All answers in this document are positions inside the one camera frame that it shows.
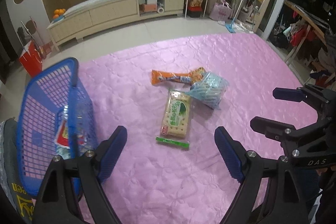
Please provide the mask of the blue plastic basket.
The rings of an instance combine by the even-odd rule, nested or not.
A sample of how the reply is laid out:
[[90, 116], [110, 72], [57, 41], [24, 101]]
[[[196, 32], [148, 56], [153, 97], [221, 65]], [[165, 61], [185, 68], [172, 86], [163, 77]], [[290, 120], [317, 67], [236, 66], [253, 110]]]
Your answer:
[[69, 57], [45, 69], [28, 83], [17, 127], [19, 178], [27, 193], [36, 198], [55, 148], [58, 112], [68, 105], [71, 158], [79, 157], [76, 122], [82, 110], [95, 118], [92, 100], [79, 78], [79, 62]]

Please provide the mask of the red paper bag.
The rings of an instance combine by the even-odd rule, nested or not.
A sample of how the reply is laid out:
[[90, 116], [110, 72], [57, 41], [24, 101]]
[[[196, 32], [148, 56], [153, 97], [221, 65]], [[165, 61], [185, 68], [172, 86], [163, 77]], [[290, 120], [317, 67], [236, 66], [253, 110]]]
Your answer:
[[23, 47], [23, 51], [19, 57], [19, 62], [22, 64], [30, 77], [35, 77], [41, 73], [42, 59], [33, 40], [30, 40]]

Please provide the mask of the beige tv cabinet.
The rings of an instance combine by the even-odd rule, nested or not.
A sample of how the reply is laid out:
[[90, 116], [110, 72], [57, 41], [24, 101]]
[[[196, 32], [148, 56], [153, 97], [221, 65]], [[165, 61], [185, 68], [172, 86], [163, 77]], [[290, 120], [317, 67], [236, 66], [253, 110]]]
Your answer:
[[184, 0], [88, 0], [68, 9], [47, 31], [56, 49], [71, 39], [141, 20], [183, 14]]

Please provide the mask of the pink gift bag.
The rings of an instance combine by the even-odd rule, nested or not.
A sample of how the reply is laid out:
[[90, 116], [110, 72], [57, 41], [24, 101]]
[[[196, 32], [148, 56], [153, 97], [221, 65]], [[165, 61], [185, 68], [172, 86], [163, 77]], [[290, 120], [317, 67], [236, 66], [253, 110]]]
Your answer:
[[220, 0], [213, 5], [210, 12], [210, 19], [214, 21], [224, 21], [226, 22], [230, 17], [232, 8], [226, 0]]

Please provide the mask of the clear blue striped snack bag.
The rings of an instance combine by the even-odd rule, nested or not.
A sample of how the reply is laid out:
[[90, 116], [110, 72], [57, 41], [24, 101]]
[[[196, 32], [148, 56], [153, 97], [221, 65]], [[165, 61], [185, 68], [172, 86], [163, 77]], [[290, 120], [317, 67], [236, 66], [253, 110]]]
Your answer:
[[[68, 110], [68, 105], [64, 105], [58, 112], [54, 139], [56, 154], [60, 155], [63, 159], [71, 158], [71, 148], [68, 137]], [[88, 150], [95, 149], [97, 139], [95, 127], [92, 125], [92, 118], [82, 110], [80, 110], [77, 115], [75, 132], [77, 135], [77, 148], [80, 156]]]

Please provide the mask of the orange long snack packet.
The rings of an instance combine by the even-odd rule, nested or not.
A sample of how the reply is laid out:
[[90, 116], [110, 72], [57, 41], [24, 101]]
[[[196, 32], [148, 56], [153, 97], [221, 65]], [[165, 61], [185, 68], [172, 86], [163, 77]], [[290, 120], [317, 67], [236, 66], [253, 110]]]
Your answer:
[[203, 67], [194, 69], [188, 73], [173, 73], [164, 71], [151, 71], [151, 84], [156, 85], [163, 82], [175, 82], [181, 84], [193, 85], [200, 81], [206, 70]]

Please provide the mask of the green cracker packet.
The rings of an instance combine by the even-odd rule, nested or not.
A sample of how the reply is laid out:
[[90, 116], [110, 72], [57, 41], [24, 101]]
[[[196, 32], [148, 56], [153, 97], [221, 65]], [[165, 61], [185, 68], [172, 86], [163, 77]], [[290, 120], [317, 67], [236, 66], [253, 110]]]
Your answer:
[[157, 143], [189, 149], [189, 130], [193, 99], [184, 92], [169, 89]]

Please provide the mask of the pink quilted table cover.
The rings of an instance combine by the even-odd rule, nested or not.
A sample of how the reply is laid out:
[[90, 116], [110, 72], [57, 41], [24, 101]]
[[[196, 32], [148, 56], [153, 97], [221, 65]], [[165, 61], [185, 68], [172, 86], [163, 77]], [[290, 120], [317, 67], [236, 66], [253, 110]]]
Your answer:
[[[189, 72], [203, 67], [229, 83], [220, 107], [194, 102], [189, 149], [156, 142], [169, 89], [152, 85], [153, 69]], [[260, 116], [302, 128], [317, 120], [304, 103], [276, 100], [276, 87], [299, 81], [272, 48], [256, 35], [215, 34], [151, 43], [81, 63], [79, 77], [94, 108], [98, 140], [117, 126], [127, 142], [104, 191], [122, 223], [219, 223], [239, 183], [230, 176], [215, 145], [223, 126], [246, 149], [277, 159], [280, 144], [253, 132]]]

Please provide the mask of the pile of oranges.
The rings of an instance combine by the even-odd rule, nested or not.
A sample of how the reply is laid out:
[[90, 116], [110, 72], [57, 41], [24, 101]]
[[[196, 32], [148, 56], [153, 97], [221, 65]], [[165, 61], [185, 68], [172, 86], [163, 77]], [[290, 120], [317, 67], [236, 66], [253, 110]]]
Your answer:
[[57, 9], [54, 11], [53, 19], [60, 18], [64, 13], [66, 12], [66, 9]]

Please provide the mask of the light blue snack packet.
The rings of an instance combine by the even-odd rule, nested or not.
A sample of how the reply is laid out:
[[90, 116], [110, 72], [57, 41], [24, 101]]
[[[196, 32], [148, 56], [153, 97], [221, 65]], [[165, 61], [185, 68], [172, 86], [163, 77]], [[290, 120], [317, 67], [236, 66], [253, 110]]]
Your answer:
[[229, 82], [226, 79], [212, 72], [205, 72], [202, 79], [192, 84], [186, 94], [199, 100], [211, 109], [219, 109], [222, 96], [228, 86]]

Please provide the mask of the red white snack packet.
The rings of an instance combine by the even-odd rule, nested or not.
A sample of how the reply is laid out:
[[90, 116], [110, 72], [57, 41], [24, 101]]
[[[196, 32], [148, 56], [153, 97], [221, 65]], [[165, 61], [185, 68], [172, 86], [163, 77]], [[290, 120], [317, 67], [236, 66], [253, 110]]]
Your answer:
[[[87, 143], [87, 138], [85, 136], [85, 131], [83, 128], [83, 123], [79, 122], [77, 124], [77, 142], [79, 145], [85, 145]], [[60, 122], [60, 126], [57, 130], [55, 136], [55, 144], [59, 147], [70, 149], [70, 142], [69, 142], [69, 133], [68, 133], [68, 125], [67, 120], [64, 118]]]

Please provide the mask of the grey embroidered chair cushion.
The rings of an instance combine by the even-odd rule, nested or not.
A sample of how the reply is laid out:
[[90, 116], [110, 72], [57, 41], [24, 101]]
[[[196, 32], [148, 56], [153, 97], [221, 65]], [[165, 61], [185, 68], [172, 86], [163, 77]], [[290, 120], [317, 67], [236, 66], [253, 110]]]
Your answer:
[[23, 223], [31, 223], [34, 203], [19, 178], [17, 161], [17, 121], [13, 118], [1, 122], [1, 188], [9, 208]]

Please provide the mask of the blue floor mop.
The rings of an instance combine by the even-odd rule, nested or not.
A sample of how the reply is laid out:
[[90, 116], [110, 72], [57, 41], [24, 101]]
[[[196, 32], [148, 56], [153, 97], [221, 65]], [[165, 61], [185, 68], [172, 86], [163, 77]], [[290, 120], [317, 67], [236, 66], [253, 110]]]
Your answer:
[[234, 24], [235, 24], [236, 19], [238, 18], [238, 15], [239, 15], [239, 13], [240, 13], [240, 10], [241, 10], [242, 7], [243, 7], [244, 1], [245, 1], [245, 0], [240, 0], [239, 5], [238, 5], [238, 7], [237, 7], [237, 10], [236, 10], [236, 12], [235, 12], [235, 14], [234, 14], [234, 17], [233, 17], [233, 19], [231, 20], [231, 23], [230, 23], [230, 24], [225, 24], [226, 29], [227, 29], [228, 32], [231, 33], [231, 34], [235, 34], [235, 33], [236, 33], [236, 31], [234, 30]]

